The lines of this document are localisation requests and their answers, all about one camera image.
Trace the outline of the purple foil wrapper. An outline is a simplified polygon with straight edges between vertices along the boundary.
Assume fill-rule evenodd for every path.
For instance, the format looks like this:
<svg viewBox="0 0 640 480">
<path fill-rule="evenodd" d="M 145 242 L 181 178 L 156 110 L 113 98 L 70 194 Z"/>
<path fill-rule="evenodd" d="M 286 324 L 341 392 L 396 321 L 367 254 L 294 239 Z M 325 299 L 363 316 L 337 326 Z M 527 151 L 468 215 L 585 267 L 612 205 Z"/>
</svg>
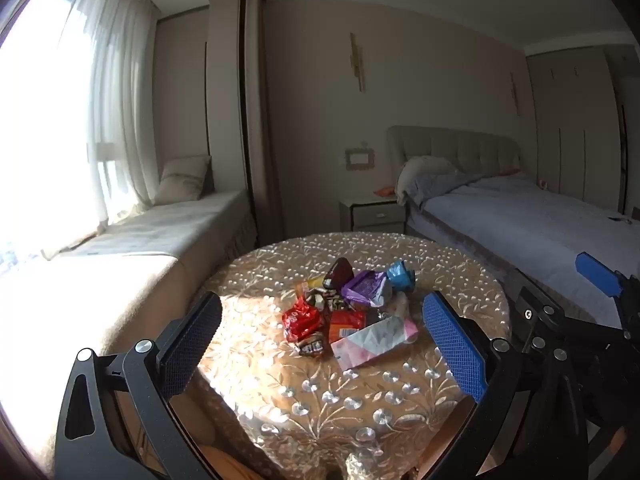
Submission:
<svg viewBox="0 0 640 480">
<path fill-rule="evenodd" d="M 384 272 L 361 271 L 341 289 L 342 297 L 352 304 L 382 308 L 393 296 L 393 287 Z"/>
</svg>

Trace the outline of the bed with blue duvet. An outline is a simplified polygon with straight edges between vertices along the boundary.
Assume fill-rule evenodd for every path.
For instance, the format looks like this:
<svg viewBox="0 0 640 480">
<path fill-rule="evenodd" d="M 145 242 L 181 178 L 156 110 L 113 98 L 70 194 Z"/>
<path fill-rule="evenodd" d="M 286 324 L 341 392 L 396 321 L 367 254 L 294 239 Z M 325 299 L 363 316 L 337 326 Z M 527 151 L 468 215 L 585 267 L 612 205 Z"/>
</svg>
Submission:
<svg viewBox="0 0 640 480">
<path fill-rule="evenodd" d="M 406 205 L 410 232 L 477 258 L 498 280 L 517 268 L 575 318 L 620 326 L 613 300 L 576 271 L 575 259 L 588 252 L 612 270 L 638 273 L 638 221 L 544 191 L 521 172 L 422 174 Z"/>
</svg>

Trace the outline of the beige square cushion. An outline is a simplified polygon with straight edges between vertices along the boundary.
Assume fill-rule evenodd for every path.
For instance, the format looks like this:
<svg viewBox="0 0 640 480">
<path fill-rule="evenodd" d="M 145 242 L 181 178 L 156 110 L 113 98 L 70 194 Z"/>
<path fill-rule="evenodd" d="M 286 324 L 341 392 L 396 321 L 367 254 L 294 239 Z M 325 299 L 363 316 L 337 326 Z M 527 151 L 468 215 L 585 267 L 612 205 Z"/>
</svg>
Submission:
<svg viewBox="0 0 640 480">
<path fill-rule="evenodd" d="M 164 206 L 199 200 L 209 166 L 208 156 L 179 157 L 168 160 L 164 165 L 153 204 Z"/>
</svg>

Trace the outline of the white pillow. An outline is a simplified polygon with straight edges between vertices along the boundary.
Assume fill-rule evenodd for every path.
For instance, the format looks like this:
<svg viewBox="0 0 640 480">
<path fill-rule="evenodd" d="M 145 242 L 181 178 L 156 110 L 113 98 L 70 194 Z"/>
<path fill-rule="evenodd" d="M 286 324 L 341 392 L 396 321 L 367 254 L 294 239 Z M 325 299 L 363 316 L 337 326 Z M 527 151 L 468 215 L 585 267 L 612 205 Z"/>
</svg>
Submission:
<svg viewBox="0 0 640 480">
<path fill-rule="evenodd" d="M 452 162 L 443 157 L 432 155 L 414 156 L 409 158 L 400 168 L 396 179 L 395 194 L 397 203 L 404 206 L 411 182 L 422 174 L 434 176 L 435 174 L 452 174 L 458 168 Z"/>
</svg>

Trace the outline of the orange red snack packet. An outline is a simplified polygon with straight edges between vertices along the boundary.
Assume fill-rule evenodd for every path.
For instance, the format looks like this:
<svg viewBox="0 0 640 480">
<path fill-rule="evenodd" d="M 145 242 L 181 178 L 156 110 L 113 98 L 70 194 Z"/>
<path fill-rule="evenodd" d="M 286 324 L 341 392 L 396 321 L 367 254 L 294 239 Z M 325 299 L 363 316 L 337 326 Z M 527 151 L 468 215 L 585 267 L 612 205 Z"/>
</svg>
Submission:
<svg viewBox="0 0 640 480">
<path fill-rule="evenodd" d="M 328 339 L 334 344 L 345 337 L 359 332 L 367 326 L 367 315 L 362 311 L 336 310 L 331 313 Z"/>
</svg>

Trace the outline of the light blue wrapper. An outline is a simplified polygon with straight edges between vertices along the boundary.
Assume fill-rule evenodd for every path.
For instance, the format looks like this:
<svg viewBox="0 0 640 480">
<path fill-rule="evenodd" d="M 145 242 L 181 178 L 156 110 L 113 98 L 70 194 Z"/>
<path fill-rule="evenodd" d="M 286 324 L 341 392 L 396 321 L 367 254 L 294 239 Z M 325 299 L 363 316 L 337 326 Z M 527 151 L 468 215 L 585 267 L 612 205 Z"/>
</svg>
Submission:
<svg viewBox="0 0 640 480">
<path fill-rule="evenodd" d="M 409 269 L 404 260 L 392 263 L 385 272 L 390 286 L 396 292 L 413 292 L 416 287 L 416 271 Z"/>
</svg>

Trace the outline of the beige lace tablecloth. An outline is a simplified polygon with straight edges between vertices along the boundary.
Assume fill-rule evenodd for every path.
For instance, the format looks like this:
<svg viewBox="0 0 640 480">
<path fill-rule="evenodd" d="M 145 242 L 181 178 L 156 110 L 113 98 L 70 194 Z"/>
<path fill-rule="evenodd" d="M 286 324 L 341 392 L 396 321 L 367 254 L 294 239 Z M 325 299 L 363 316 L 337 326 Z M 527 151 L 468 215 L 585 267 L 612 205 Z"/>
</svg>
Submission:
<svg viewBox="0 0 640 480">
<path fill-rule="evenodd" d="M 425 330 L 367 364 L 342 370 L 332 354 L 301 356 L 282 314 L 298 283 L 337 258 L 355 270 L 403 261 L 416 272 L 413 316 L 430 292 L 491 338 L 510 332 L 499 282 L 480 263 L 423 238 L 346 232 L 291 238 L 236 258 L 205 283 L 222 320 L 190 393 L 225 451 L 266 479 L 398 479 L 413 469 L 463 396 Z"/>
</svg>

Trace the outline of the white sheer curtain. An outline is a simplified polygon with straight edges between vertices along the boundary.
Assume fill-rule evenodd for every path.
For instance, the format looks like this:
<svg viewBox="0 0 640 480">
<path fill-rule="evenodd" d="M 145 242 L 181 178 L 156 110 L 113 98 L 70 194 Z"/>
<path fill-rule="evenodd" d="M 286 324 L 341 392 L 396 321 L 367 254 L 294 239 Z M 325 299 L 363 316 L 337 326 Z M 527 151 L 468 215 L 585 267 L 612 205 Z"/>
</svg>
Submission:
<svg viewBox="0 0 640 480">
<path fill-rule="evenodd" d="M 160 185 L 152 111 L 157 8 L 151 0 L 73 0 L 64 38 L 87 73 L 86 133 L 98 228 L 151 208 Z"/>
</svg>

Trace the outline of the wall switch panel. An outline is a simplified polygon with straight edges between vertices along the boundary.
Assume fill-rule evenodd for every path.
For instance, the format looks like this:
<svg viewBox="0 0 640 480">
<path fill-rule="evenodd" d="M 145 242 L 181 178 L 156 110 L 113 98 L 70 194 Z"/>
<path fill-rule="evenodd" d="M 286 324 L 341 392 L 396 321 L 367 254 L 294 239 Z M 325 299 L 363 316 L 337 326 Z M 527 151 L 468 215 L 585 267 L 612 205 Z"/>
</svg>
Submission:
<svg viewBox="0 0 640 480">
<path fill-rule="evenodd" d="M 344 157 L 347 171 L 370 170 L 375 166 L 375 151 L 372 148 L 346 148 Z"/>
</svg>

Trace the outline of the dark red wrapper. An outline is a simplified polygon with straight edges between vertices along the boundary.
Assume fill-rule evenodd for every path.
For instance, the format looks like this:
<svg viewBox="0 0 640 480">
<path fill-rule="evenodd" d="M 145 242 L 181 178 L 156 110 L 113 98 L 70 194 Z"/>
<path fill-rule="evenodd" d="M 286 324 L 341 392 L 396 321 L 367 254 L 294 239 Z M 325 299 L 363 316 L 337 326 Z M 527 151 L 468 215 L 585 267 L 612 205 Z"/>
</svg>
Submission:
<svg viewBox="0 0 640 480">
<path fill-rule="evenodd" d="M 337 258 L 330 270 L 323 278 L 322 286 L 326 290 L 340 292 L 342 288 L 354 278 L 354 270 L 350 262 L 344 258 Z"/>
</svg>

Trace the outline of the orange item on nightstand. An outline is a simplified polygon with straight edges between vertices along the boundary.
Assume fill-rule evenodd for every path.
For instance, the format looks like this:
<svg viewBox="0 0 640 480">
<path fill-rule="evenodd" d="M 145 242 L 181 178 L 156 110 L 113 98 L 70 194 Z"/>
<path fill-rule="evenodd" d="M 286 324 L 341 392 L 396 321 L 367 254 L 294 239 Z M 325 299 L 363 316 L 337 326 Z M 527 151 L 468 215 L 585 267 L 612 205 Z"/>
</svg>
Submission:
<svg viewBox="0 0 640 480">
<path fill-rule="evenodd" d="M 385 188 L 379 188 L 374 194 L 381 197 L 392 196 L 395 194 L 395 188 L 393 186 L 386 186 Z"/>
</svg>

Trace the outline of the brown striped candy wrapper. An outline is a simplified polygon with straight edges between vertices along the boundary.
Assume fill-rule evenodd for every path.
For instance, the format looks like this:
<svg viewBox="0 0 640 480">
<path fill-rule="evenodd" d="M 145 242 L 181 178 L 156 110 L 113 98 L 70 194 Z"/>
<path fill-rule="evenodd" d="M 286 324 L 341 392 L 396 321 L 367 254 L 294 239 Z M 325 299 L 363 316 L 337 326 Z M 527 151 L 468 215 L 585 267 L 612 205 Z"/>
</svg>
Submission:
<svg viewBox="0 0 640 480">
<path fill-rule="evenodd" d="M 296 350 L 299 356 L 309 356 L 310 358 L 321 358 L 328 348 L 326 335 L 322 332 L 315 332 L 307 338 L 296 342 Z"/>
</svg>

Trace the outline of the beige built-in wardrobe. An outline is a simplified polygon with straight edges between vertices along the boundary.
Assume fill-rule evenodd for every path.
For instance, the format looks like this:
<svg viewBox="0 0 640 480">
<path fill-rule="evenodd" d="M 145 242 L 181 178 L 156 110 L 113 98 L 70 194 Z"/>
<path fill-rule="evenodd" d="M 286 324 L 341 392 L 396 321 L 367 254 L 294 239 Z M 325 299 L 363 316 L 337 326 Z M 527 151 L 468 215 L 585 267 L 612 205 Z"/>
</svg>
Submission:
<svg viewBox="0 0 640 480">
<path fill-rule="evenodd" d="M 623 214 L 628 127 L 622 80 L 637 76 L 629 44 L 527 58 L 537 127 L 537 178 L 547 190 Z"/>
</svg>

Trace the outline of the gold wall sconce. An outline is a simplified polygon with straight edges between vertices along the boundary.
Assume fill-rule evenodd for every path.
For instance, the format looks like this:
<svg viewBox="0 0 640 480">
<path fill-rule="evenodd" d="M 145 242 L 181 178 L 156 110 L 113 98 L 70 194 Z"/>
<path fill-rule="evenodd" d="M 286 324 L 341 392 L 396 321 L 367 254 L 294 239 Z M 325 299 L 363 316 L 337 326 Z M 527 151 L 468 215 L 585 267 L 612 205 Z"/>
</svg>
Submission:
<svg viewBox="0 0 640 480">
<path fill-rule="evenodd" d="M 359 92 L 364 93 L 366 92 L 366 80 L 364 79 L 362 47 L 358 44 L 356 35 L 353 32 L 349 34 L 349 40 L 350 66 L 352 66 L 354 76 L 357 78 Z"/>
<path fill-rule="evenodd" d="M 515 114 L 516 116 L 520 117 L 521 109 L 520 109 L 520 98 L 518 97 L 518 86 L 516 85 L 515 76 L 514 76 L 514 73 L 512 72 L 510 73 L 510 91 L 511 91 L 511 98 L 513 101 Z"/>
</svg>

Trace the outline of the window seat cushion bench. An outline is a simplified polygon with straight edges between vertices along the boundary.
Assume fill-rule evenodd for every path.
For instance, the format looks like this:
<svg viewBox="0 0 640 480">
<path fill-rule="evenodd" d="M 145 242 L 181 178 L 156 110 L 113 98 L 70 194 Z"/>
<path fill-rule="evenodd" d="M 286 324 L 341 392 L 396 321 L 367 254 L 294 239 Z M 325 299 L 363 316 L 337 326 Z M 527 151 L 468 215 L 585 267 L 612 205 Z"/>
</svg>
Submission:
<svg viewBox="0 0 640 480">
<path fill-rule="evenodd" d="M 157 206 L 70 252 L 1 275 L 1 405 L 36 467 L 53 472 L 58 412 L 76 353 L 130 349 L 189 309 L 214 271 L 249 252 L 246 192 Z"/>
</svg>

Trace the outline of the white bedside nightstand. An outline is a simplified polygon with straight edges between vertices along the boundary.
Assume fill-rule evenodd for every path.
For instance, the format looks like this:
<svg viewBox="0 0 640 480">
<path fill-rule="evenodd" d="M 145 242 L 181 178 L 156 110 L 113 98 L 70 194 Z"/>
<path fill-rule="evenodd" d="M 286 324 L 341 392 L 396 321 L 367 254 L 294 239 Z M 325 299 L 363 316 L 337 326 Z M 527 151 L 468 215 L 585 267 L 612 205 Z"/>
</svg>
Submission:
<svg viewBox="0 0 640 480">
<path fill-rule="evenodd" d="M 406 208 L 391 197 L 343 198 L 340 201 L 340 223 L 341 230 L 345 232 L 404 234 Z"/>
</svg>

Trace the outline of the brown drape curtain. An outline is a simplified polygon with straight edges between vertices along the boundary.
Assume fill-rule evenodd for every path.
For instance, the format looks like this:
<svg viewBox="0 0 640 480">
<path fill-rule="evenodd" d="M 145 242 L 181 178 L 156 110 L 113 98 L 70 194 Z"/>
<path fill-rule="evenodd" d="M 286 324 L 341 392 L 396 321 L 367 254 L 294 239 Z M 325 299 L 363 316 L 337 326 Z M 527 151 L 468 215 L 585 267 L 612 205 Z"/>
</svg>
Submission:
<svg viewBox="0 0 640 480">
<path fill-rule="evenodd" d="M 264 2 L 242 0 L 244 148 L 258 243 L 262 246 L 284 237 L 280 186 L 269 130 Z"/>
</svg>

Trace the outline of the beige tufted headboard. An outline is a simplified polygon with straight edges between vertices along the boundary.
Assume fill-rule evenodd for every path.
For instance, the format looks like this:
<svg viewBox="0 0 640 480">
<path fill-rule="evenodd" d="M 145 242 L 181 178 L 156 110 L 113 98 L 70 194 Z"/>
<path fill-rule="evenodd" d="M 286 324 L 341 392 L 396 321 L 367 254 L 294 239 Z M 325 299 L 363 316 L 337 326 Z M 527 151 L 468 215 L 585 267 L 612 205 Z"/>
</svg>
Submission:
<svg viewBox="0 0 640 480">
<path fill-rule="evenodd" d="M 386 130 L 390 168 L 398 203 L 405 201 L 401 173 L 414 158 L 448 160 L 457 170 L 483 176 L 514 174 L 523 169 L 518 144 L 506 136 L 439 127 L 391 126 Z"/>
</svg>

